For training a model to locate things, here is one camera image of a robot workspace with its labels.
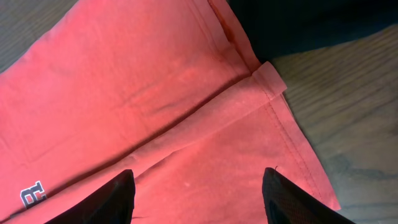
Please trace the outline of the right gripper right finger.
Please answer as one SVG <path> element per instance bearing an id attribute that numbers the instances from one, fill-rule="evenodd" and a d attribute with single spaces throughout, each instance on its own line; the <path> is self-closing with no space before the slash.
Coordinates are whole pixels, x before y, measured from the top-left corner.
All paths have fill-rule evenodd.
<path id="1" fill-rule="evenodd" d="M 267 167 L 262 195 L 268 224 L 354 224 Z"/>

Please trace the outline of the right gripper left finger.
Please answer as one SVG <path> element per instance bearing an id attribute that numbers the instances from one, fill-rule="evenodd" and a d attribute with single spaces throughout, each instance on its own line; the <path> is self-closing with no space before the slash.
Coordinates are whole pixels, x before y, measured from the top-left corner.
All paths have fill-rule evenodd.
<path id="1" fill-rule="evenodd" d="M 135 194 L 133 171 L 126 169 L 46 224 L 130 224 Z"/>

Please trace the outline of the red soccer t-shirt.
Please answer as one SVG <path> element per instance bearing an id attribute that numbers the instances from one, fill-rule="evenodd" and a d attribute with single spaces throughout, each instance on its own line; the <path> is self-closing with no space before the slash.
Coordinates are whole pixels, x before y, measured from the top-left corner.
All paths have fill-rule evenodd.
<path id="1" fill-rule="evenodd" d="M 337 210 L 285 89 L 224 1 L 79 1 L 1 74 L 1 221 L 126 169 L 134 223 L 265 223 L 266 167 Z"/>

